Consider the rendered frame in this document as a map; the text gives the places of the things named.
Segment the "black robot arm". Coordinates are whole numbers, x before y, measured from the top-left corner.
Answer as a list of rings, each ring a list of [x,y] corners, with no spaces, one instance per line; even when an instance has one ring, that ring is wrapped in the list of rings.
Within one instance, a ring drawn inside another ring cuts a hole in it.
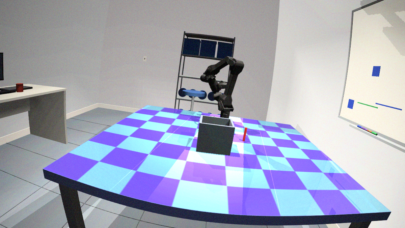
[[[207,70],[201,75],[200,80],[203,82],[213,85],[216,83],[215,75],[225,66],[230,65],[229,79],[227,84],[220,81],[218,84],[219,90],[225,89],[222,95],[219,95],[218,99],[218,110],[221,111],[221,118],[229,118],[230,111],[233,112],[234,108],[232,105],[232,92],[237,80],[238,75],[242,72],[244,68],[244,63],[240,60],[236,60],[230,56],[226,56],[223,60],[219,61],[217,64],[208,66]]]

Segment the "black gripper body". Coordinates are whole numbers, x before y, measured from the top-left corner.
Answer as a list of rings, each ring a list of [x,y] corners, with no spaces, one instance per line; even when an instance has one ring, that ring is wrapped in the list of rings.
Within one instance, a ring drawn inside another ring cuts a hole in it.
[[[212,93],[215,93],[215,94],[213,94],[214,100],[219,99],[219,95],[222,95],[222,94],[221,94],[221,92],[219,92],[219,88],[218,88],[217,82],[216,82],[215,84],[209,85],[209,86],[210,86],[210,88],[211,88]]]

